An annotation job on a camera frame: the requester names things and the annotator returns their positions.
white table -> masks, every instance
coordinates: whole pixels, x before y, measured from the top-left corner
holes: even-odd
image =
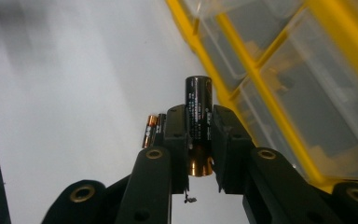
[[[0,162],[13,223],[39,223],[81,179],[131,172],[147,116],[205,75],[163,0],[0,0]],[[247,223],[214,176],[173,196],[172,223]]]

battery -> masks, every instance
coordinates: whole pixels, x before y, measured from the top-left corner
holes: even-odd
[[[147,123],[145,128],[144,141],[142,142],[142,148],[151,147],[153,145],[153,137],[156,133],[158,117],[154,115],[149,115],[147,117]]]
[[[212,80],[209,77],[186,79],[186,112],[187,130],[191,138],[188,146],[189,174],[210,175],[213,102]]]
[[[166,114],[158,114],[156,122],[156,131],[152,141],[153,146],[162,146],[162,143],[164,142],[164,128],[166,119]]]

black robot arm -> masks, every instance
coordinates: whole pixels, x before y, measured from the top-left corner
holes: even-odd
[[[69,186],[44,223],[171,223],[172,194],[188,190],[186,116],[184,105],[169,109],[160,140],[140,151],[131,175],[109,188],[88,180]],[[250,223],[358,223],[358,184],[338,184],[331,195],[312,187],[281,153],[255,147],[220,105],[211,134],[219,189],[243,195]]]

transparent plastic container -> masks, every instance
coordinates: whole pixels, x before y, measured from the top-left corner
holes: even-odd
[[[195,26],[202,46],[213,62],[228,91],[234,91],[246,77],[246,71],[234,48],[215,20],[217,14],[230,11],[244,0],[181,0],[187,18]]]
[[[358,179],[358,76],[305,10],[261,77],[326,176]]]
[[[293,150],[283,137],[281,130],[250,78],[246,78],[241,84],[241,94],[238,95],[235,102],[244,122],[247,124],[247,131],[251,134],[257,146],[269,147],[281,152],[292,163],[293,167],[306,177]]]
[[[199,37],[229,91],[246,77],[246,70],[214,18],[200,21]]]
[[[246,0],[226,14],[251,57],[258,60],[301,7],[301,0]]]

